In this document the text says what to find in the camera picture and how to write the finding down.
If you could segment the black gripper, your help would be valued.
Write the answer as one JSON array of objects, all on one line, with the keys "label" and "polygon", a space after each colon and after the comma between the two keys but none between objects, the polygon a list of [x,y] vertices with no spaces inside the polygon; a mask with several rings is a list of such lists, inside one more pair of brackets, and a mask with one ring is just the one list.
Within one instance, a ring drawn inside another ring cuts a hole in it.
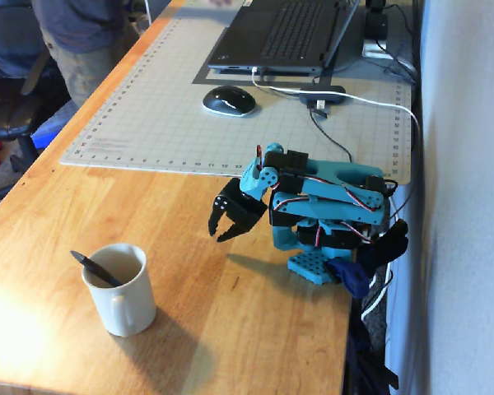
[{"label": "black gripper", "polygon": [[240,190],[240,179],[232,178],[214,199],[207,226],[210,236],[214,236],[223,214],[232,221],[232,226],[217,237],[217,242],[249,232],[261,219],[268,206],[260,200]]}]

